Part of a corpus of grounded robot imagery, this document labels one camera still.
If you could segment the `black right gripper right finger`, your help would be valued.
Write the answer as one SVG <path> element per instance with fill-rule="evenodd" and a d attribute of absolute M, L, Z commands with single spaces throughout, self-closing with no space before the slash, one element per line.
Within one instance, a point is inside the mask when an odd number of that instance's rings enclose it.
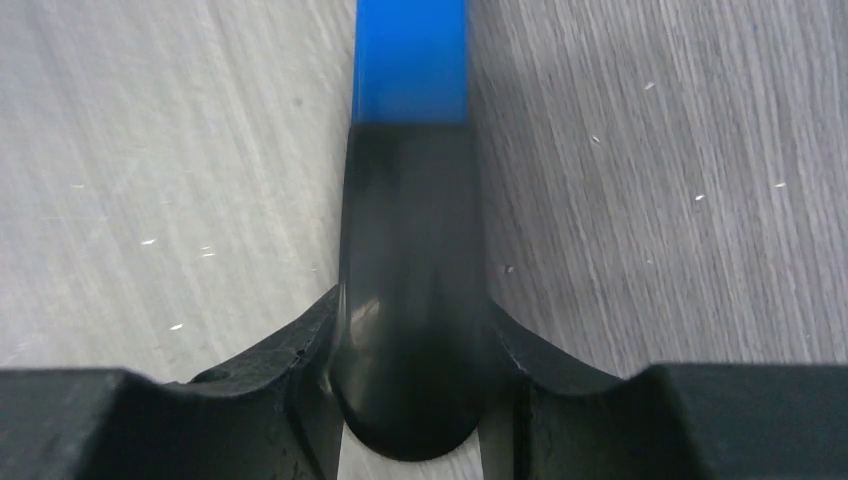
<path fill-rule="evenodd" d="M 488 479 L 843 479 L 847 370 L 659 363 L 621 379 L 491 327 L 506 388 L 479 426 Z"/>

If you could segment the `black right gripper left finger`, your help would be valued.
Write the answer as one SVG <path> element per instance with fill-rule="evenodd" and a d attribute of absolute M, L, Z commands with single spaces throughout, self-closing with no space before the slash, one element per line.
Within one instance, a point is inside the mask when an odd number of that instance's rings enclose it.
<path fill-rule="evenodd" d="M 120 368 L 1 373 L 5 479 L 333 479 L 338 293 L 186 383 Z"/>

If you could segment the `blue stapler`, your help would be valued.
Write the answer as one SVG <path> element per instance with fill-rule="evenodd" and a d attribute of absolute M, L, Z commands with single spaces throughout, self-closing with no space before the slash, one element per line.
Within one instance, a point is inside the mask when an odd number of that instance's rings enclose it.
<path fill-rule="evenodd" d="M 357 5 L 329 382 L 368 448 L 424 461 L 494 376 L 463 1 Z"/>

